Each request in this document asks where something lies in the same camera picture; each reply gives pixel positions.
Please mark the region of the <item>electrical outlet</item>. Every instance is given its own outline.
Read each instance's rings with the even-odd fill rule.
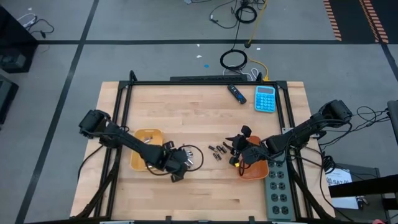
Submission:
[[[276,161],[284,159],[284,155],[277,157]],[[268,161],[269,174],[266,181],[266,207],[268,221],[292,221],[293,203],[290,193],[289,175],[287,164]]]

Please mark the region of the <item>calculator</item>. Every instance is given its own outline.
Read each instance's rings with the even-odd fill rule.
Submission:
[[[254,97],[254,109],[261,112],[275,112],[275,88],[257,86]]]

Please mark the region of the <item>black cabinet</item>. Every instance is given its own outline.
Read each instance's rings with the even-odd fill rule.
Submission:
[[[28,72],[38,41],[0,6],[0,68],[8,73]]]

